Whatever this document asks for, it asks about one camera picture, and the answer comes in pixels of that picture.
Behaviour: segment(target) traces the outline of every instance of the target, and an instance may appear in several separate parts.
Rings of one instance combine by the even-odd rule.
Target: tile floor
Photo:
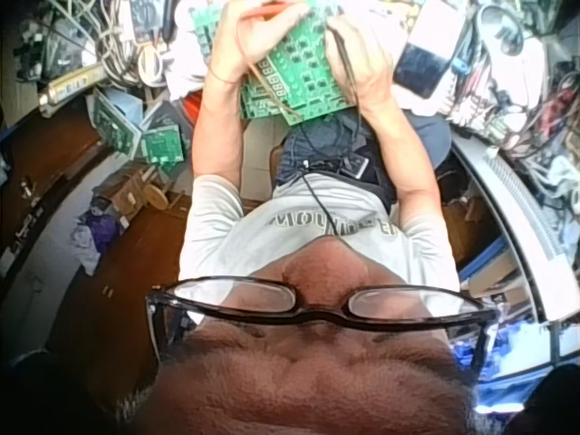
[[[281,116],[252,120],[244,132],[244,165],[241,196],[266,201],[272,197],[270,151],[280,145],[290,128]],[[191,195],[191,168],[181,173],[171,188]]]

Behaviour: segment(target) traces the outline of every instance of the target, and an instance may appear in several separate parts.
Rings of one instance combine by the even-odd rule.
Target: smartphone
[[[427,0],[411,30],[393,80],[429,99],[450,68],[466,19],[441,0]]]

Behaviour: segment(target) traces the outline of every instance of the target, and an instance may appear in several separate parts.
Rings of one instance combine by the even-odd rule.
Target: white device
[[[452,135],[453,150],[488,201],[522,275],[536,319],[552,322],[580,312],[580,288],[556,234],[512,168],[480,140]]]

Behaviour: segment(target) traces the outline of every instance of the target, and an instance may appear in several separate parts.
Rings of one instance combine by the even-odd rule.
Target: clutter
[[[124,227],[129,225],[145,205],[141,177],[146,169],[146,165],[130,161],[93,189],[96,198],[111,203],[119,213],[120,222]]]
[[[72,252],[88,276],[94,275],[101,256],[122,230],[121,218],[111,202],[93,198],[90,208],[78,217],[77,226],[71,233]]]

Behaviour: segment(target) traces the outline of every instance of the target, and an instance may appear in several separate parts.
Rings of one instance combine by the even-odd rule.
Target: wrist
[[[372,107],[361,107],[361,115],[377,130],[377,127],[384,124],[385,119],[389,119],[395,112],[400,111],[399,103],[390,96],[387,100]]]
[[[218,94],[218,95],[235,95],[239,93],[241,88],[240,81],[226,82],[220,77],[217,77],[212,70],[208,71],[208,76],[204,83],[204,93]]]

